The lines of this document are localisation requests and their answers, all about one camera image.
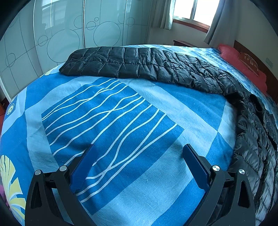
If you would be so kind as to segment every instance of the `metal screw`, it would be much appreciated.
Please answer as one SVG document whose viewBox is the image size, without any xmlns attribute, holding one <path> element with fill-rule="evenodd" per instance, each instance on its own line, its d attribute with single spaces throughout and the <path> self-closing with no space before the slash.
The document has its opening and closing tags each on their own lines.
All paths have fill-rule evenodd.
<svg viewBox="0 0 278 226">
<path fill-rule="evenodd" d="M 243 169 L 240 169 L 240 170 L 239 170 L 239 173 L 245 174 L 245 171 L 244 171 Z"/>
<path fill-rule="evenodd" d="M 213 169 L 214 171 L 219 171 L 219 170 L 220 170 L 220 167 L 217 166 L 217 165 L 215 165 L 215 166 L 212 167 L 212 169 Z"/>
<path fill-rule="evenodd" d="M 67 166 L 61 166 L 61 167 L 60 167 L 60 171 L 63 172 L 63 171 L 66 171 L 66 170 L 67 170 Z"/>
<path fill-rule="evenodd" d="M 35 171 L 35 175 L 40 175 L 40 174 L 41 174 L 41 170 L 40 169 Z"/>
</svg>

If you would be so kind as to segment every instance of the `yellow leaf pattern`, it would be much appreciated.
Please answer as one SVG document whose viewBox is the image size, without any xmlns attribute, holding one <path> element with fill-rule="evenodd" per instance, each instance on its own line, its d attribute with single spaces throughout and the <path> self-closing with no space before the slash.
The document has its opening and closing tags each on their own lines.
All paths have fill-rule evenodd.
<svg viewBox="0 0 278 226">
<path fill-rule="evenodd" d="M 0 173 L 5 195 L 14 216 L 24 225 L 25 215 L 22 213 L 21 209 L 25 210 L 26 200 L 17 197 L 17 195 L 22 195 L 23 193 L 18 178 L 12 182 L 15 172 L 16 170 L 12 161 L 7 156 L 2 155 L 0 159 Z"/>
<path fill-rule="evenodd" d="M 46 72 L 45 74 L 43 74 L 42 76 L 44 76 L 44 75 L 49 75 L 53 70 L 55 70 L 56 68 L 57 68 L 58 66 L 56 66 L 55 68 L 52 68 L 52 69 L 50 69 L 48 72 Z"/>
</svg>

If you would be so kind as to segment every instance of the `window frame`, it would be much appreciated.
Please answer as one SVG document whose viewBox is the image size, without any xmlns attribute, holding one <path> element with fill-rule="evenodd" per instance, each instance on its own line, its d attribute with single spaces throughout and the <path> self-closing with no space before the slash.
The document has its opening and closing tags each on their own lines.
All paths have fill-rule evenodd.
<svg viewBox="0 0 278 226">
<path fill-rule="evenodd" d="M 198 2 L 198 0 L 194 0 L 191 15 L 190 15 L 190 19 L 175 16 L 175 15 L 174 15 L 174 19 L 179 20 L 179 21 L 183 21 L 183 22 L 186 22 L 186 23 L 190 23 L 190 24 L 196 25 L 198 27 L 204 28 L 206 30 L 209 30 L 209 28 L 210 28 L 209 25 L 206 25 L 206 24 L 203 24 L 203 23 L 200 23 L 198 21 L 193 20 L 193 18 L 195 16 L 195 13 L 196 13 L 197 2 Z"/>
</svg>

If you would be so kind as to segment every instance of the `wooden nightstand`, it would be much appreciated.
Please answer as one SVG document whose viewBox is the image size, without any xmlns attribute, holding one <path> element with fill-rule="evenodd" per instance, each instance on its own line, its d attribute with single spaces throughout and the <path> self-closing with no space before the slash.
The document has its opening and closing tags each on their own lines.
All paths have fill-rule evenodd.
<svg viewBox="0 0 278 226">
<path fill-rule="evenodd" d="M 186 46 L 186 47 L 197 47 L 195 45 L 192 45 L 186 41 L 178 41 L 178 40 L 174 40 L 174 45 L 175 46 Z"/>
</svg>

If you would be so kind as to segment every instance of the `wooden headboard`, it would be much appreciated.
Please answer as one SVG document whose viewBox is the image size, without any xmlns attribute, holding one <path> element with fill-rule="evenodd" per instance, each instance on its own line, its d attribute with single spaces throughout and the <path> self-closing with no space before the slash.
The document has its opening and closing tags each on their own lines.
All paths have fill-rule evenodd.
<svg viewBox="0 0 278 226">
<path fill-rule="evenodd" d="M 269 68 L 258 58 L 256 57 L 249 49 L 244 47 L 238 41 L 235 41 L 234 48 L 241 52 L 247 53 L 252 57 L 258 64 L 259 70 L 266 74 L 266 85 L 267 93 L 272 97 L 274 102 L 278 103 L 278 80 L 274 74 L 269 70 Z"/>
</svg>

